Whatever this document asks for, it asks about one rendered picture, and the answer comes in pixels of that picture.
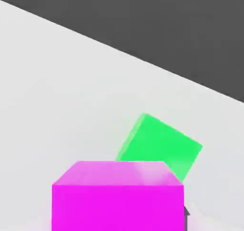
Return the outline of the small magenta cube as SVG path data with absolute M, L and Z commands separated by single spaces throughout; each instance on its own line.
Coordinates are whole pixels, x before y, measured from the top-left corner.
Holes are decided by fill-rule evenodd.
M 51 213 L 51 231 L 184 231 L 184 186 L 162 161 L 79 161 Z

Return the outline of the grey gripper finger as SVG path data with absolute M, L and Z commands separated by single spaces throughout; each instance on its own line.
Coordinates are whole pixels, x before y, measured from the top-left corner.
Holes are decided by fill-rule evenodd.
M 194 203 L 185 204 L 190 215 L 188 216 L 188 231 L 215 231 L 215 224 L 203 215 Z

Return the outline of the small green cube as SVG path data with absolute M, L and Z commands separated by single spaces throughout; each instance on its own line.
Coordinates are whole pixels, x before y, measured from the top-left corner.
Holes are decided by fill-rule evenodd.
M 202 144 L 150 114 L 142 113 L 129 132 L 118 161 L 163 161 L 183 182 Z

